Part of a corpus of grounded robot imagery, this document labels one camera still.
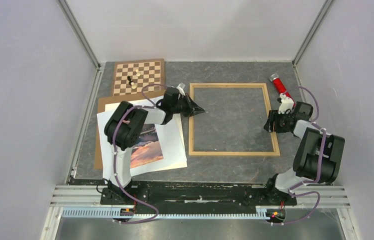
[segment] wall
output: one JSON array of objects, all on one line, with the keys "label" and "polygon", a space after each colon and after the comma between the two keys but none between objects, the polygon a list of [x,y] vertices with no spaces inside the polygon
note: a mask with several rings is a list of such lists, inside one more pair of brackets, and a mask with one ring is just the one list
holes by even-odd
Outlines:
[{"label": "wall", "polygon": [[100,62],[288,61],[324,0],[68,0]]},{"label": "wall", "polygon": [[374,240],[374,1],[336,1],[298,65],[318,120],[346,139],[338,182],[362,239]]},{"label": "wall", "polygon": [[94,74],[56,1],[0,1],[0,239],[39,239]]}]

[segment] white paper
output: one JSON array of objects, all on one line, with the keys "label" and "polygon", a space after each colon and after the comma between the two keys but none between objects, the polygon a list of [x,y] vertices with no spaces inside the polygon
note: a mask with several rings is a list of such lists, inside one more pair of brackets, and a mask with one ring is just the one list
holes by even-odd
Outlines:
[{"label": "white paper", "polygon": [[[157,102],[160,97],[152,98]],[[147,100],[136,100],[130,103],[135,105],[151,106]],[[100,139],[100,149],[103,162],[103,178],[109,179],[112,174],[112,157],[110,144],[104,133],[105,125],[114,113],[119,103],[111,103],[105,106],[105,112],[97,114],[97,124]],[[165,125],[155,125],[157,137],[159,138],[163,159],[131,168],[131,175],[136,176],[143,173],[187,167],[187,157],[184,148],[184,138],[182,137],[181,117],[175,114],[173,119]]]}]

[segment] gray floor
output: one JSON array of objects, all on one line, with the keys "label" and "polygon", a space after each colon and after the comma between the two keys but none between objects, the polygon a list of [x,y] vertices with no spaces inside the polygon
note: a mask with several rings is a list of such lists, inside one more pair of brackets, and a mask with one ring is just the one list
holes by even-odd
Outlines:
[{"label": "gray floor", "polygon": [[[286,221],[298,219],[307,210],[288,209]],[[62,218],[57,240],[344,240],[336,209],[318,209],[310,219],[285,226],[270,226],[264,220],[159,219],[119,225],[103,218]]]},{"label": "gray floor", "polygon": [[[294,100],[301,95],[291,63],[288,62],[166,62],[166,85],[184,83],[267,83],[271,107],[277,109],[278,93],[268,77],[278,73]],[[114,63],[106,63],[97,98],[109,97]],[[195,101],[208,113],[195,118],[195,151],[268,151],[269,134],[262,130],[266,121],[262,94],[257,89],[231,89],[216,92],[197,90]],[[97,99],[93,113],[97,113]],[[90,117],[78,159],[77,179],[101,179],[102,171],[93,168],[96,144],[96,114]],[[292,166],[300,139],[289,133],[277,134],[281,156],[189,156],[188,119],[182,119],[187,168],[150,172],[134,180],[249,182],[265,183],[275,173]]]}]

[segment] chessboard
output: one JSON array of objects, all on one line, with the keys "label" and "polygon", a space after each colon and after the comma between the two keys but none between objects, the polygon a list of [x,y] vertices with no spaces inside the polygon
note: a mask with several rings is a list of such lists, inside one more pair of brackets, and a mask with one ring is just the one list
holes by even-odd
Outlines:
[{"label": "chessboard", "polygon": [[[111,96],[141,93],[151,84],[165,85],[165,61],[150,59],[115,63]],[[149,86],[144,92],[160,91],[160,86]]]}]

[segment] empty picture frame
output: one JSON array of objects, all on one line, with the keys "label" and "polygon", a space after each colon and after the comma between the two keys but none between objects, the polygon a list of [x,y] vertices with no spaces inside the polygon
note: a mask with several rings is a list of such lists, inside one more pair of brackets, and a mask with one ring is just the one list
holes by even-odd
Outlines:
[{"label": "empty picture frame", "polygon": [[[266,109],[266,118],[271,110],[270,96],[266,83],[190,83],[190,97],[194,100],[196,88],[260,88],[262,89],[263,99]],[[268,133],[271,136],[273,151],[195,151],[194,143],[195,120],[191,116],[188,120],[188,154],[190,156],[260,156],[260,157],[278,157],[280,148],[275,132]]]}]

